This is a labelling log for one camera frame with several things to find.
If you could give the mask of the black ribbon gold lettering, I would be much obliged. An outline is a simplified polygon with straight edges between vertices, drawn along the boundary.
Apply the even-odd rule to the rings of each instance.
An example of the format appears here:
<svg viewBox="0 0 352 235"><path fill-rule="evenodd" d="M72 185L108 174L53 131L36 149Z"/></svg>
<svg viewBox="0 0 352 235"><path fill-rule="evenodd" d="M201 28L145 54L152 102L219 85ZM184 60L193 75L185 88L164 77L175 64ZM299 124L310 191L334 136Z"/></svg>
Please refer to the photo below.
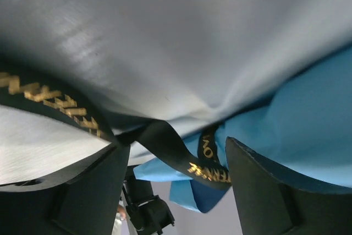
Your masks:
<svg viewBox="0 0 352 235"><path fill-rule="evenodd" d="M220 163L194 156L166 121L153 119L115 135L105 115L81 91L58 78L1 59L1 105L60 121L115 146L138 142L174 170L208 187L231 186L229 171Z"/></svg>

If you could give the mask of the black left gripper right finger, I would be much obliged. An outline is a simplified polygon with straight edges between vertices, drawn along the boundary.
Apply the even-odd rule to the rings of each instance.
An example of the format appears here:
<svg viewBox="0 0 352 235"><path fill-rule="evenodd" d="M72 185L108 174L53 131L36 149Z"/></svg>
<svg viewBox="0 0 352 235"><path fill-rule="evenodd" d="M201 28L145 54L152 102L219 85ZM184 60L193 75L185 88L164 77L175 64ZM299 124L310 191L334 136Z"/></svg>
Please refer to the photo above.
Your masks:
<svg viewBox="0 0 352 235"><path fill-rule="evenodd" d="M351 234L351 188L295 172L234 138L225 150L243 234Z"/></svg>

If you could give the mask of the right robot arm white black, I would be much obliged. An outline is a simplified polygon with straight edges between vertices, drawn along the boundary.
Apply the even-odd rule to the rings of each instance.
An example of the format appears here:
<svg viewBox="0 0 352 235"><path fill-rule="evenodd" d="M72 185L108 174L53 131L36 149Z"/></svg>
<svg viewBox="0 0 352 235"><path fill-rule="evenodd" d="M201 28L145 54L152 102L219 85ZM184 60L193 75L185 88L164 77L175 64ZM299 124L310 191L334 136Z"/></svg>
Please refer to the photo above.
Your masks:
<svg viewBox="0 0 352 235"><path fill-rule="evenodd" d="M167 203L153 192L150 181L139 180L129 166L122 185L121 199L129 234L167 234L175 219Z"/></svg>

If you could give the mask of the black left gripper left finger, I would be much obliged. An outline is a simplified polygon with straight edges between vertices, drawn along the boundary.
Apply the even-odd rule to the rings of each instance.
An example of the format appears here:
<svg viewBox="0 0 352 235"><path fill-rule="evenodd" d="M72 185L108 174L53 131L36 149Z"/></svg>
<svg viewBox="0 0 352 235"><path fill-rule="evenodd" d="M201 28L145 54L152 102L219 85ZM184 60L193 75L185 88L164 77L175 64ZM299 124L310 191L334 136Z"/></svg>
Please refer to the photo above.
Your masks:
<svg viewBox="0 0 352 235"><path fill-rule="evenodd" d="M111 234L130 149L112 145L59 171L1 185L1 234Z"/></svg>

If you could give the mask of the blue wrapping paper sheet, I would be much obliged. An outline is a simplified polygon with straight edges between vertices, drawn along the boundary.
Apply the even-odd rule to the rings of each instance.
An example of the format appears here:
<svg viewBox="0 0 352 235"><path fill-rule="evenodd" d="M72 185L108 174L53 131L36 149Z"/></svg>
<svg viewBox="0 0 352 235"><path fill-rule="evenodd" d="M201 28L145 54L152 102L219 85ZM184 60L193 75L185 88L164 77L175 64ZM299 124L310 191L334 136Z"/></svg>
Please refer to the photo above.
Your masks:
<svg viewBox="0 0 352 235"><path fill-rule="evenodd" d="M200 134L184 142L192 154L216 154L223 166L226 138L330 184L351 186L351 48L283 84L270 102L226 120L211 144Z"/></svg>

